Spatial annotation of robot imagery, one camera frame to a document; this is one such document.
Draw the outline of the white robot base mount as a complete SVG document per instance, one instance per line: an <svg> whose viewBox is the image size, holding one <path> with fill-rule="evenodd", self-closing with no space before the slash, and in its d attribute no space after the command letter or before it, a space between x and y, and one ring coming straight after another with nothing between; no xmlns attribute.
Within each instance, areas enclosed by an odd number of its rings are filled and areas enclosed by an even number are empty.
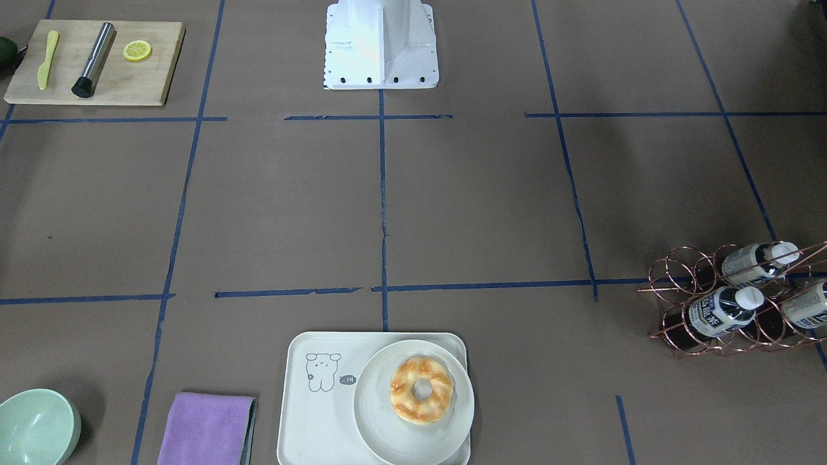
<svg viewBox="0 0 827 465"><path fill-rule="evenodd" d="M437 36L430 5L339 1L328 6L325 18L325 89L438 86Z"/></svg>

